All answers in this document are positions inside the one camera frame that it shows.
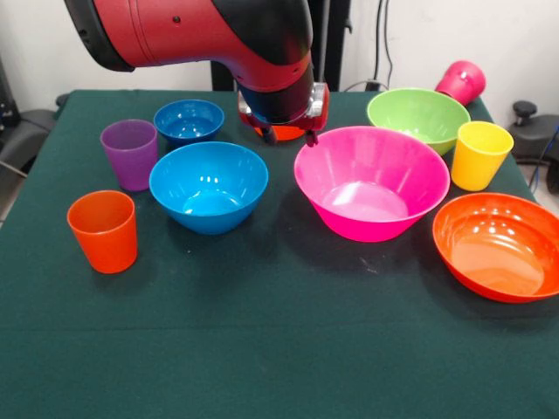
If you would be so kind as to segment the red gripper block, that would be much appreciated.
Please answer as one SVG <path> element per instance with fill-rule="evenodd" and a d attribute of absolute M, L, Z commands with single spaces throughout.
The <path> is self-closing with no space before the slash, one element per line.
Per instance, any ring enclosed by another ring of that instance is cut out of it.
<path fill-rule="evenodd" d="M 317 131 L 322 130 L 328 121 L 329 89 L 326 83 L 314 82 L 307 104 L 300 113 L 289 114 L 287 117 L 265 120 L 258 116 L 246 102 L 241 91 L 238 91 L 238 115 L 249 126 L 261 127 L 260 132 L 265 143 L 275 145 L 277 135 L 273 126 L 291 126 L 305 131 L 305 141 L 308 147 L 318 144 Z"/>

